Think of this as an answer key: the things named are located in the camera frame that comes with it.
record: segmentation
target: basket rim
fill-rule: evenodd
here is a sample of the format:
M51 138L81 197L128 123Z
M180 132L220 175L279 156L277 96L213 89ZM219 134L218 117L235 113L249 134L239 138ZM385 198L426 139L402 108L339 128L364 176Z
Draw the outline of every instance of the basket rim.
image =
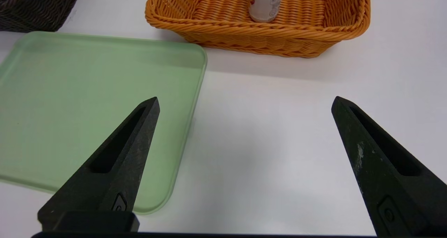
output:
M356 22L346 26L316 27L312 25L287 25L257 22L230 22L215 20L178 19L158 15L155 12L157 0L147 0L145 17L155 28L174 32L194 32L207 34L231 34L246 36L273 36L280 38L313 39L318 41L341 41L362 35L370 24L370 0L360 0Z

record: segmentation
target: can label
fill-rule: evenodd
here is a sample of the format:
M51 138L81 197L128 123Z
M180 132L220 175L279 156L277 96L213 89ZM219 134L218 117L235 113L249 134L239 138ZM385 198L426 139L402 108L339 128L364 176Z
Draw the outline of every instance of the can label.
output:
M250 0L250 16L257 22L270 22L279 11L281 0Z

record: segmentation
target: orange basket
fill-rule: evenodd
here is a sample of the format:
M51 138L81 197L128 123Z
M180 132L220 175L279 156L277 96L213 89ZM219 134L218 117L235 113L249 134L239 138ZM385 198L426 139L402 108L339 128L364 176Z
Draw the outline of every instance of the orange basket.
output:
M251 20L249 0L148 0L150 25L203 47L283 57L317 57L363 34L370 0L281 0L270 23Z

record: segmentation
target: white can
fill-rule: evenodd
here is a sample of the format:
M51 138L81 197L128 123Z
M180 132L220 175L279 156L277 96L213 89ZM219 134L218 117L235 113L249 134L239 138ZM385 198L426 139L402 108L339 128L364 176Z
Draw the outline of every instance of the white can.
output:
M249 0L250 17L255 22L271 22L279 12L281 0Z

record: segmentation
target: white table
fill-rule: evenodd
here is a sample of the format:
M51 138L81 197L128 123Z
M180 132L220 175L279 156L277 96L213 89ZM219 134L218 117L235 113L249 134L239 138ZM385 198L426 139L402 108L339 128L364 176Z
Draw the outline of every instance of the white table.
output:
M146 23L145 1L78 0L60 32L182 41ZM331 104L354 101L447 181L445 10L372 0L369 30L315 59L206 49L174 193L140 231L374 235ZM0 61L21 36L0 32ZM39 232L50 195L0 192L0 237Z

